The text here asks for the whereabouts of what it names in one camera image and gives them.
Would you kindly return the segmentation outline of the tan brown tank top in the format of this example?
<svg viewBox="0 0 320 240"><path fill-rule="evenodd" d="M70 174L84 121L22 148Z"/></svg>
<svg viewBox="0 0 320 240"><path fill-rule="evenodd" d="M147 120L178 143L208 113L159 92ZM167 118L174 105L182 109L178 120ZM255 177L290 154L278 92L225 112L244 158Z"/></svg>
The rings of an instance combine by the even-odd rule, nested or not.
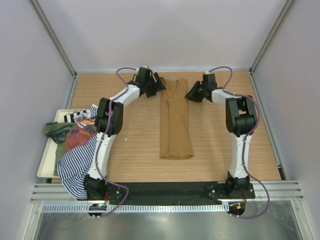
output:
<svg viewBox="0 0 320 240"><path fill-rule="evenodd" d="M194 156L190 131L189 109L185 98L189 91L184 78L163 79L165 90L160 95L160 147L162 159L182 160Z"/></svg>

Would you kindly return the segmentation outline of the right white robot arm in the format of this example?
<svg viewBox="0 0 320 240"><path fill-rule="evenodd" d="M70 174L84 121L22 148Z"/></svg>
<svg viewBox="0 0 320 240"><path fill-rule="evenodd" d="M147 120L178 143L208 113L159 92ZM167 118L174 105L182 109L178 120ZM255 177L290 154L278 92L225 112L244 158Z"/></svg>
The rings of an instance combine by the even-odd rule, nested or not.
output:
<svg viewBox="0 0 320 240"><path fill-rule="evenodd" d="M185 95L189 101L204 99L225 107L225 125L232 138L231 164L225 181L225 192L231 198L242 198L250 187L248 174L249 148L252 135L260 122L256 102L250 95L236 94L218 87L216 76L206 72Z"/></svg>

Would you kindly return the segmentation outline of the red graphic tank top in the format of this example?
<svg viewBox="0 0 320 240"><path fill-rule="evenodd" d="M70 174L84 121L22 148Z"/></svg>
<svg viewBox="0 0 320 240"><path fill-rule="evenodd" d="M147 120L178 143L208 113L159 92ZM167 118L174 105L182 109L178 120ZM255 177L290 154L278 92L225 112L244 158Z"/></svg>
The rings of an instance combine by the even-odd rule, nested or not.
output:
<svg viewBox="0 0 320 240"><path fill-rule="evenodd" d="M77 147L84 146L88 140L96 136L97 129L95 126L95 118L84 118L76 120L67 134L64 152Z"/></svg>

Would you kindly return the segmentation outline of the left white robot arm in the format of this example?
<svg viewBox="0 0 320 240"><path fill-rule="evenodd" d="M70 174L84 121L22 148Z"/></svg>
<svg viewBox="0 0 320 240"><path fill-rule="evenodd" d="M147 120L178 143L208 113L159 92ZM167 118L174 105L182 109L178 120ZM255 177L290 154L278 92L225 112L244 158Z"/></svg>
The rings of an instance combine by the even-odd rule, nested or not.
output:
<svg viewBox="0 0 320 240"><path fill-rule="evenodd" d="M112 145L124 121L124 109L142 95L150 98L165 90L163 78L148 67L140 67L125 88L112 98L101 98L98 104L95 127L97 145L91 167L84 178L88 197L101 200L107 193L107 165Z"/></svg>

